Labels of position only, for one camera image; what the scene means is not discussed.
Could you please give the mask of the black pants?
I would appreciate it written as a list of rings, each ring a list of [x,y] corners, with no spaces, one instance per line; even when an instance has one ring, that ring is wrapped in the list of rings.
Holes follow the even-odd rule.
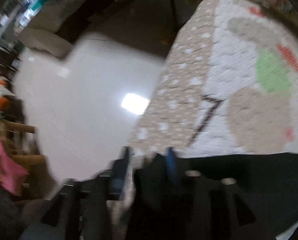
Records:
[[[237,185],[256,218],[256,239],[275,239],[292,226],[298,239],[298,154],[178,159],[206,179]]]

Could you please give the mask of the patterned heart bedspread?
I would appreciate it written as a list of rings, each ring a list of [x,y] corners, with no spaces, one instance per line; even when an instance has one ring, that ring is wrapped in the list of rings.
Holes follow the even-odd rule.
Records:
[[[115,239],[126,239],[133,174],[156,154],[298,154],[298,29],[261,0],[197,0],[129,145]]]

